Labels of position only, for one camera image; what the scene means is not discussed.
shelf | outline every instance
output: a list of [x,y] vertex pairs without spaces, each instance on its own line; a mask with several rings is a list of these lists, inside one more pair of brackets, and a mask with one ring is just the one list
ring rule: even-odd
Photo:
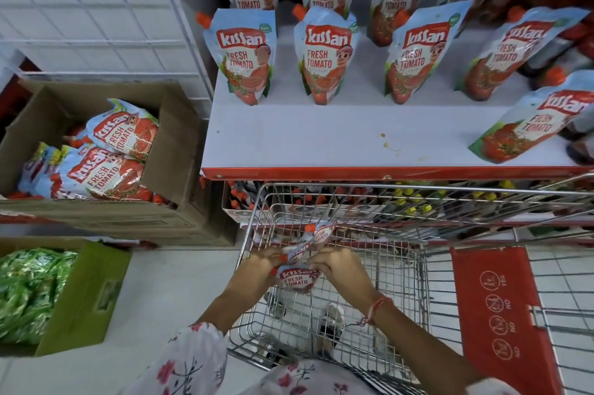
[[555,136],[495,165],[467,147],[530,91],[513,74],[479,103],[453,91],[490,30],[470,28],[403,106],[383,96],[388,50],[359,40],[342,91],[329,106],[308,98],[297,70],[293,28],[283,26],[271,91],[250,107],[228,93],[219,72],[202,171],[209,179],[377,181],[381,179],[547,179],[583,174]]

green cardboard box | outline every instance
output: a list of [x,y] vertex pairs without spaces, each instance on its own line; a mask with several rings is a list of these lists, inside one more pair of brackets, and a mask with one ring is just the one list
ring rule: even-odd
[[44,356],[101,343],[108,330],[131,254],[69,237],[0,239],[0,257],[18,249],[78,250],[39,345],[0,345],[0,356]]

floral sleeve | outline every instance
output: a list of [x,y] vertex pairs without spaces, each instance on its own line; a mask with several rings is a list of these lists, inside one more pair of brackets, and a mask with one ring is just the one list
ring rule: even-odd
[[227,340],[212,324],[179,331],[123,395],[214,395],[225,377]]

person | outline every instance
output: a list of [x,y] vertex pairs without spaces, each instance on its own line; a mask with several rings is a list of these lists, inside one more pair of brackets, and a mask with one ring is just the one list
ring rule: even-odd
[[[278,248],[253,252],[198,321],[178,332],[124,395],[214,395],[225,377],[225,335],[241,314],[252,308],[274,284],[270,272],[282,263]],[[508,384],[481,374],[466,358],[399,311],[376,290],[351,249],[324,247],[308,263],[324,274],[347,303],[364,315],[371,315],[370,323],[385,334],[429,395],[519,395]],[[338,304],[327,306],[323,320],[314,351],[325,361],[306,359],[274,367],[241,395],[377,393],[347,368],[327,361],[331,360],[333,347],[345,328]]]

shopping cart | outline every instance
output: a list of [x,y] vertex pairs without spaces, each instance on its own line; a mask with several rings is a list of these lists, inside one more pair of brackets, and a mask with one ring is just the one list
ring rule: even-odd
[[[380,292],[481,371],[524,394],[590,394],[594,231],[571,227],[594,220],[587,180],[528,189],[268,183],[238,265],[249,251],[297,243],[305,225],[335,221],[328,243],[355,249]],[[262,369],[312,357],[329,302],[345,311],[337,363],[382,393],[424,393],[385,336],[360,326],[361,313],[323,277],[309,294],[270,289],[231,330],[230,353]]]

